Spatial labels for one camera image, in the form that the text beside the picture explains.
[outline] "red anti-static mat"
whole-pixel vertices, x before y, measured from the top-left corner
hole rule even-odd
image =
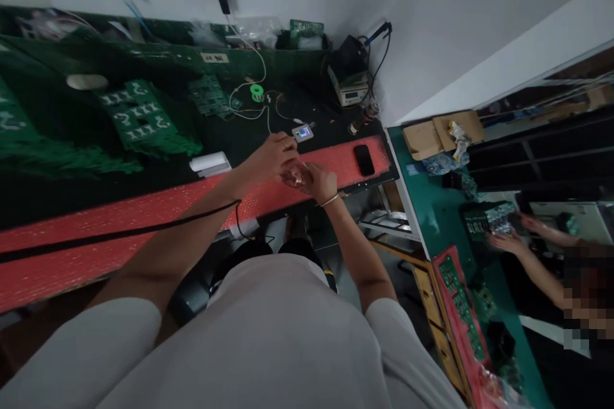
[[[498,406],[493,403],[487,395],[488,391],[490,391],[492,394],[493,389],[488,387],[487,385],[485,386],[484,379],[482,378],[483,368],[489,369],[491,367],[491,358],[488,354],[486,340],[484,339],[484,335],[482,334],[480,322],[478,321],[478,317],[475,314],[473,305],[470,305],[469,309],[471,310],[473,324],[478,330],[480,342],[482,342],[482,348],[484,349],[485,354],[485,358],[482,361],[477,361],[476,357],[473,354],[473,349],[471,348],[471,342],[467,333],[469,328],[465,323],[462,322],[461,317],[459,316],[459,313],[456,309],[456,305],[454,304],[454,299],[448,291],[443,277],[441,276],[441,271],[439,267],[445,260],[446,256],[450,256],[452,258],[452,261],[454,262],[454,267],[456,268],[456,273],[459,277],[460,282],[464,286],[467,297],[469,297],[469,291],[467,289],[467,282],[465,281],[465,275],[462,271],[461,263],[459,261],[459,253],[457,252],[456,246],[450,246],[445,251],[438,254],[432,262],[435,268],[435,275],[437,277],[437,283],[439,284],[439,290],[443,298],[443,303],[445,304],[446,311],[448,312],[450,325],[452,326],[452,330],[454,331],[454,338],[456,339],[456,344],[459,348],[460,357],[462,359],[462,366],[465,370],[465,373],[467,374],[469,385],[471,386],[471,394],[473,395],[473,401],[475,402],[475,407],[477,407],[478,409],[497,409]]]
[[[390,168],[379,136],[368,137],[301,155],[337,173],[339,187],[369,179],[361,176],[354,147],[367,145],[376,177]],[[202,180],[99,208],[58,217],[0,233],[0,252],[54,243],[84,236],[146,227],[175,220],[203,197],[222,176]],[[253,189],[239,208],[241,222],[286,208],[308,197],[280,181],[271,180]],[[234,213],[223,228],[236,225]],[[120,268],[153,234],[132,236],[96,245],[55,252],[0,265],[0,312],[60,291]]]

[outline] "circuit board stack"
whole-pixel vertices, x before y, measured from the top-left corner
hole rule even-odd
[[[228,95],[222,90],[215,75],[203,75],[202,78],[191,81],[187,85],[189,99],[196,104],[198,112],[203,116],[218,116],[228,118],[232,110],[228,106]],[[233,98],[232,109],[238,111],[242,103]]]
[[[166,160],[168,155],[195,155],[203,149],[189,120],[173,101],[144,80],[99,96],[111,115],[126,150]]]
[[[482,283],[479,288],[471,289],[471,297],[478,319],[487,323],[497,311],[491,291]]]
[[[486,241],[492,232],[512,233],[511,214],[516,212],[514,204],[509,201],[497,203],[480,203],[479,206],[462,214],[462,218],[474,242]]]
[[[473,356],[476,361],[482,361],[486,358],[484,353],[484,347],[480,340],[480,334],[475,327],[473,321],[473,315],[471,314],[471,303],[466,294],[466,289],[461,283],[459,276],[454,267],[454,262],[450,256],[446,256],[445,260],[440,264],[439,271],[444,284],[450,294],[450,297],[454,301],[456,311],[463,324],[467,326],[467,336],[471,343],[471,349],[473,350]]]
[[[14,93],[0,78],[0,169],[52,179],[142,170],[135,158],[104,149],[87,124],[99,120],[96,108],[56,95],[24,83]]]

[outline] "white shirt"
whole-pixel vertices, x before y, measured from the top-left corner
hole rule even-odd
[[[295,254],[231,270],[153,350],[161,315],[121,298],[64,324],[2,391],[8,408],[462,408],[405,311],[363,316]]]

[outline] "small tester device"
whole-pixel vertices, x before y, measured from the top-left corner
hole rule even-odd
[[[292,137],[294,137],[297,143],[301,143],[307,139],[311,139],[313,137],[313,131],[311,131],[309,125],[301,125],[292,130]]]

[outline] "green anti-static mat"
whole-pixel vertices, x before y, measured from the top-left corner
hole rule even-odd
[[[442,188],[441,177],[427,174],[410,176],[405,165],[415,163],[415,160],[409,154],[402,129],[389,128],[388,133],[429,255],[434,257],[448,246],[455,245],[465,278],[471,280],[476,265],[459,216],[459,206],[467,203],[467,199],[459,190]],[[524,377],[526,397],[536,409],[552,408],[499,261],[484,270],[484,282],[497,306],[493,319],[503,321],[516,340],[516,359]]]

